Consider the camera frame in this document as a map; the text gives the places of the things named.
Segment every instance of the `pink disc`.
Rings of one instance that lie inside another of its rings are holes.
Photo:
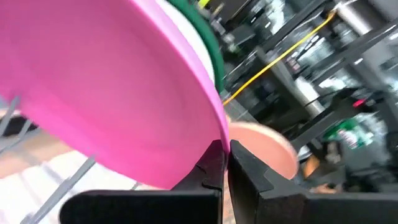
[[[170,189],[212,140],[218,94],[152,0],[0,2],[0,95],[100,164]]]

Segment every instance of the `yellow cable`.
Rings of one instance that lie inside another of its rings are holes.
[[[200,0],[198,2],[198,5],[199,5],[199,7],[204,8],[209,2],[210,2],[210,0]]]
[[[293,51],[295,48],[297,48],[300,44],[304,43],[308,38],[310,38],[313,34],[318,32],[322,27],[324,27],[328,22],[331,21],[333,16],[335,16],[336,11],[331,11],[329,13],[328,18],[322,22],[317,28],[315,28],[311,33],[307,34],[303,39],[299,40],[296,44],[291,46],[288,50],[286,50],[283,54],[281,54],[279,57],[277,57],[274,61],[272,61],[269,65],[265,66],[260,72],[255,74],[249,81],[247,81],[245,84],[242,85],[241,88],[239,88],[231,97],[229,97],[226,101],[224,101],[223,105],[227,105],[231,100],[233,100],[238,94],[240,94],[250,83],[252,83],[256,78],[258,78],[260,75],[262,75],[265,71],[270,69],[272,66],[274,66],[278,61],[280,61],[282,58],[286,57],[291,51]]]

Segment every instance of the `red light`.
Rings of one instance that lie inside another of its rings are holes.
[[[354,107],[359,107],[359,106],[361,106],[361,104],[363,104],[363,103],[365,103],[365,100],[358,100],[357,102],[355,102],[355,103],[353,104],[353,106],[354,106]]]

